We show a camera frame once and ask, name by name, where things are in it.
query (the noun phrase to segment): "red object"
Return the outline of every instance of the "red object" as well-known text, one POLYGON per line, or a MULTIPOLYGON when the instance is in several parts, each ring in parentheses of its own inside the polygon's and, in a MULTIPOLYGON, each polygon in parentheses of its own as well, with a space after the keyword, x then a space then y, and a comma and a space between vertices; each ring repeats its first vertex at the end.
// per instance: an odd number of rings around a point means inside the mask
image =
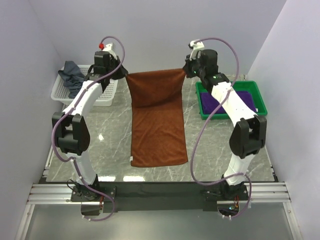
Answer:
POLYGON ((99 44, 99 48, 100 48, 101 50, 103 50, 103 49, 105 48, 105 45, 101 42, 101 43, 99 44))

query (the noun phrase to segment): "dark blue cloth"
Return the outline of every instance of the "dark blue cloth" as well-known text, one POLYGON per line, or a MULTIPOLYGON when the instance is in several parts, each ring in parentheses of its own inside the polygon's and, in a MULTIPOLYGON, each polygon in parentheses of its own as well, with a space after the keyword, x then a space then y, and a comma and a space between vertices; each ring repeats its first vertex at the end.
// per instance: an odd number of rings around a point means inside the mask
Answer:
POLYGON ((81 73, 80 68, 73 61, 65 61, 64 69, 59 70, 58 74, 64 81, 63 85, 70 91, 68 97, 74 99, 80 92, 85 75, 81 73))
MULTIPOLYGON (((239 97, 247 105, 248 108, 250 108, 255 113, 257 112, 254 100, 250 92, 237 91, 236 93, 239 95, 239 97)), ((219 105, 219 102, 216 99, 214 99, 214 97, 211 96, 211 94, 209 94, 208 92, 200 92, 200 99, 201 99, 202 110, 204 114, 211 114, 215 110, 215 108, 219 105)), ((216 113, 225 114, 226 111, 224 110, 223 107, 220 107, 220 109, 216 113)))

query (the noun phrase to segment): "white basket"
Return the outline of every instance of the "white basket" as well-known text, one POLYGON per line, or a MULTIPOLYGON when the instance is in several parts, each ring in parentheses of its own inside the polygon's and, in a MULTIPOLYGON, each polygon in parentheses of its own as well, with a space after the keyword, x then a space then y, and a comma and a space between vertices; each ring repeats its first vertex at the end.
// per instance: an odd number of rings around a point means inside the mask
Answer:
MULTIPOLYGON (((87 75, 90 65, 78 65, 83 75, 87 75)), ((106 87, 102 95, 95 101, 94 106, 111 106, 112 100, 115 97, 118 80, 110 80, 110 84, 106 87)), ((52 88, 51 98, 55 101, 60 101, 65 105, 69 105, 73 99, 69 98, 70 91, 64 86, 64 81, 58 74, 52 88)))

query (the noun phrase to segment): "gray floor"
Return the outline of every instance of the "gray floor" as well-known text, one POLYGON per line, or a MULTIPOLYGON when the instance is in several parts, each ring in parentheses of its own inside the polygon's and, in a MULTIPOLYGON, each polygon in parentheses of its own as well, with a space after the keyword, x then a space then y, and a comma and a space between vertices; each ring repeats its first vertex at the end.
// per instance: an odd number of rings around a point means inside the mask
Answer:
MULTIPOLYGON (((199 114, 195 83, 185 79, 182 88, 185 140, 190 158, 196 137, 204 124, 199 114)), ((120 80, 109 107, 94 107, 86 117, 91 135, 90 160, 101 181, 191 181, 189 163, 169 166, 138 168, 130 165, 132 109, 127 82, 120 80)), ((201 181, 221 178, 231 158, 229 138, 233 126, 230 120, 212 120, 204 131, 195 157, 195 176, 201 181)), ((265 149, 252 160, 248 175, 253 181, 274 181, 265 149)), ((53 156, 48 182, 75 179, 70 163, 60 162, 53 156)))
POLYGON ((26 240, 293 240, 282 203, 252 204, 229 221, 202 210, 126 211, 88 222, 79 205, 36 205, 26 240))

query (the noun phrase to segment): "gray towel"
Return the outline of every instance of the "gray towel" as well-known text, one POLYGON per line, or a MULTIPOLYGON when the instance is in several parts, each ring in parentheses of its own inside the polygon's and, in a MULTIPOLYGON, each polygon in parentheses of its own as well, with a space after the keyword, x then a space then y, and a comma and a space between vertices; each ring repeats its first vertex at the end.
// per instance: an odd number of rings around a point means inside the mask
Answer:
POLYGON ((64 69, 59 70, 58 74, 64 81, 63 85, 70 91, 68 97, 74 99, 80 92, 85 75, 81 73, 80 68, 73 61, 65 61, 64 69))

